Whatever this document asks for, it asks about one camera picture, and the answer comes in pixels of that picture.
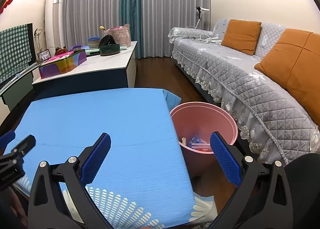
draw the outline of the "rainbow box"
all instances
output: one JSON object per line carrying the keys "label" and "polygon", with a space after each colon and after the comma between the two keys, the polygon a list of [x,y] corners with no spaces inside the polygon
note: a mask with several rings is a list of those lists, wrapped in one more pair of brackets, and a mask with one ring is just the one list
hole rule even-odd
{"label": "rainbow box", "polygon": [[44,62],[39,67],[40,76],[43,79],[70,72],[86,60],[87,55],[85,54],[85,50],[78,50],[73,54],[67,54],[63,57]]}

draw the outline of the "green checkered cloth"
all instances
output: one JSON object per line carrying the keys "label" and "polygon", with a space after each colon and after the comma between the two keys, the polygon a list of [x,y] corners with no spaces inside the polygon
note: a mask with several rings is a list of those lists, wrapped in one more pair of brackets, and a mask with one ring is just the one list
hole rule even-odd
{"label": "green checkered cloth", "polygon": [[31,58],[27,25],[0,32],[0,83],[26,69]]}

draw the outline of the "gray curtain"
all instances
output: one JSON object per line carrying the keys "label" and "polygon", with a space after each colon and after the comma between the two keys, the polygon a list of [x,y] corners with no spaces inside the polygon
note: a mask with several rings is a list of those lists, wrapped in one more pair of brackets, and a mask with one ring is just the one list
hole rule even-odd
{"label": "gray curtain", "polygon": [[[210,0],[142,0],[144,57],[171,56],[168,33],[173,27],[195,26],[196,6],[210,9]],[[198,26],[210,28],[210,13]]]}
{"label": "gray curtain", "polygon": [[100,26],[119,25],[119,0],[64,0],[63,21],[68,48],[86,46],[88,38],[103,36]]}

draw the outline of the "blue bowl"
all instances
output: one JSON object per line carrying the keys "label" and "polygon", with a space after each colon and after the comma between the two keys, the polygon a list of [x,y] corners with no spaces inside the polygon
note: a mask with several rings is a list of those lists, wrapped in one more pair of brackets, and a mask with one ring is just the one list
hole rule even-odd
{"label": "blue bowl", "polygon": [[101,38],[100,37],[94,37],[94,38],[88,38],[88,41],[98,41],[100,40]]}

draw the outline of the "wooden floor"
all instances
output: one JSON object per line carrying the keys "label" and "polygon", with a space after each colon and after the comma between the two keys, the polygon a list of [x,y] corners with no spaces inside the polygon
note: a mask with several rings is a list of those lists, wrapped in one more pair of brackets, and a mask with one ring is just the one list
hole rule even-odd
{"label": "wooden floor", "polygon": [[[181,103],[206,102],[171,58],[156,57],[138,60],[136,87],[166,89],[179,96]],[[218,162],[215,162],[202,177],[193,179],[192,186],[201,196],[213,195],[218,212],[222,210],[235,190]]]}

